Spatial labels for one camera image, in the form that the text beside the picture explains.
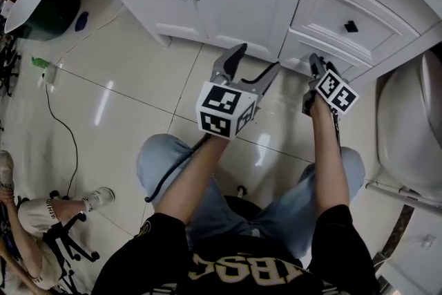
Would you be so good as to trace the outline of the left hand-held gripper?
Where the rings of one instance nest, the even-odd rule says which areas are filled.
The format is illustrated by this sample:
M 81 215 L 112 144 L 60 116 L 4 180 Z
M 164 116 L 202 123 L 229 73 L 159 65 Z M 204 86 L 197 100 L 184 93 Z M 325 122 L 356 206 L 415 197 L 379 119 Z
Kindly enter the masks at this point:
M 226 50 L 214 62 L 209 81 L 202 86 L 196 105 L 198 128 L 228 140 L 254 119 L 260 100 L 278 75 L 279 63 L 270 64 L 253 80 L 234 82 L 247 43 Z

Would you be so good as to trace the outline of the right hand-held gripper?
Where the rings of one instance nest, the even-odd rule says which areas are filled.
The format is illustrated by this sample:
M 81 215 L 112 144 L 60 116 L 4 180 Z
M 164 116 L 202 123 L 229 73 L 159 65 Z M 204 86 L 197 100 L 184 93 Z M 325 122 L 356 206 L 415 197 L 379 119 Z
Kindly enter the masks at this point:
M 321 96 L 329 107 L 345 115 L 359 98 L 358 93 L 340 76 L 331 61 L 325 61 L 316 53 L 309 56 L 311 81 L 309 90 L 303 97 L 302 112 L 310 114 L 316 96 Z

